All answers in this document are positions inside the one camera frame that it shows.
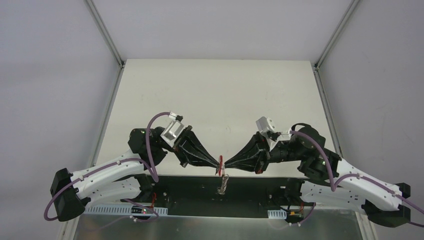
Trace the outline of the grey red keyring holder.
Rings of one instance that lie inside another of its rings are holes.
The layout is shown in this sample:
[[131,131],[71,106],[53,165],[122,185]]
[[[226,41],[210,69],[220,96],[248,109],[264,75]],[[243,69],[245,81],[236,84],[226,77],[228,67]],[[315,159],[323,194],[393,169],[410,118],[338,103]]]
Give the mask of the grey red keyring holder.
[[224,158],[222,155],[218,157],[218,161],[219,161],[219,166],[216,173],[221,179],[221,185],[217,188],[217,194],[223,196],[226,193],[228,180],[230,177],[225,172],[225,163],[224,163]]

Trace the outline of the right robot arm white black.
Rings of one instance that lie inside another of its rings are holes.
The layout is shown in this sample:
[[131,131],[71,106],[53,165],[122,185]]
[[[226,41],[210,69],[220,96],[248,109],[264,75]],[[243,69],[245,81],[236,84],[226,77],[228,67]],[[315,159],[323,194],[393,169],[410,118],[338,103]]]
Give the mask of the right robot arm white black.
[[345,208],[389,228],[410,222],[411,210],[403,204],[411,194],[408,184],[387,183],[354,167],[325,148],[326,139],[309,124],[296,123],[287,133],[275,131],[268,121],[256,124],[257,133],[225,168],[262,174],[270,164],[298,161],[304,178],[288,179],[279,196],[285,205]]

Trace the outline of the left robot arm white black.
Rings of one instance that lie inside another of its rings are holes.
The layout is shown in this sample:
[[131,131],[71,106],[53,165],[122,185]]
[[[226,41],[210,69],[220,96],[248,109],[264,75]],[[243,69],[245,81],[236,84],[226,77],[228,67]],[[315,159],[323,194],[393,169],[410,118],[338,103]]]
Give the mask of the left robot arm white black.
[[147,202],[154,197],[153,167],[173,153],[182,167],[220,168],[200,143],[191,126],[182,127],[168,139],[164,127],[135,128],[130,132],[129,149],[106,163],[84,170],[58,170],[53,178],[44,218],[66,222],[87,208],[126,199]]

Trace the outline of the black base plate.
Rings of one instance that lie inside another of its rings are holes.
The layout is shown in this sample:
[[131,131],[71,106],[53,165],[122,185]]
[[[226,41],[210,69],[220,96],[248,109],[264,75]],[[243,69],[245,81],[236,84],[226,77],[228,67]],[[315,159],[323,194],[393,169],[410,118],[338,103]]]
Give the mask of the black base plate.
[[286,177],[231,177],[223,194],[221,179],[211,176],[162,176],[153,183],[145,174],[141,193],[131,200],[165,208],[171,216],[266,218],[269,211],[301,203],[299,190],[306,179]]

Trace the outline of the left aluminium frame post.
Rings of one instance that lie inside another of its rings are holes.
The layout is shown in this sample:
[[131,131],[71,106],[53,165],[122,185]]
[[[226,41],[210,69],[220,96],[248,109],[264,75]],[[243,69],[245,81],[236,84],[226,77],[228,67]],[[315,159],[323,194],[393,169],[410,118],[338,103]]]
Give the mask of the left aluminium frame post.
[[108,31],[108,28],[95,4],[94,0],[84,0],[84,4],[86,5],[88,12],[90,13],[94,24],[96,25],[100,35],[102,36],[104,43],[109,49],[114,61],[117,63],[120,69],[125,67],[125,61],[123,60],[121,54],[119,53],[118,48],[116,47],[111,34]]

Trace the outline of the aluminium frame post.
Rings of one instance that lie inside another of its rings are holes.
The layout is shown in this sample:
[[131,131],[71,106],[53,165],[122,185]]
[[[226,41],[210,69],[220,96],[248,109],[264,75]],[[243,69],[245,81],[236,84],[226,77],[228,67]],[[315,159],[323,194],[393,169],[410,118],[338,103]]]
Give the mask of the aluminium frame post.
[[344,31],[345,27],[347,26],[349,20],[351,19],[352,15],[354,14],[355,10],[357,9],[358,5],[361,3],[361,0],[351,0],[347,9],[345,10],[344,14],[342,15],[342,18],[340,19],[339,23],[337,24],[335,30],[331,34],[327,44],[325,45],[323,51],[321,52],[318,60],[314,63],[314,68],[318,71],[323,63],[325,62],[326,58],[330,54],[330,51],[332,48],[336,45],[338,38]]
[[111,34],[108,31],[108,28],[95,4],[94,0],[84,0],[84,4],[86,5],[88,12],[90,13],[94,24],[96,25],[100,35],[102,36],[104,43],[109,49],[114,61],[117,63],[120,69],[125,67],[125,61],[123,60],[121,54],[119,53],[118,48],[116,47]]

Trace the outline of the right aluminium frame post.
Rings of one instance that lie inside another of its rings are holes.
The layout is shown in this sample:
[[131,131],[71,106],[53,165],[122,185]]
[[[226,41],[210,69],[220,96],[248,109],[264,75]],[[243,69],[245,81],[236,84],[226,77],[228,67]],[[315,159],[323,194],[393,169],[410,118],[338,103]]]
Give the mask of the right aluminium frame post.
[[331,34],[327,44],[325,45],[323,51],[321,52],[318,60],[314,63],[314,68],[318,71],[323,63],[325,62],[326,58],[330,54],[330,51],[332,48],[336,45],[338,38],[344,31],[345,27],[347,26],[349,20],[351,19],[352,15],[354,14],[355,10],[357,9],[358,5],[361,3],[361,0],[351,0],[347,9],[345,10],[344,14],[342,15],[342,18],[340,19],[339,23],[337,24],[335,30]]

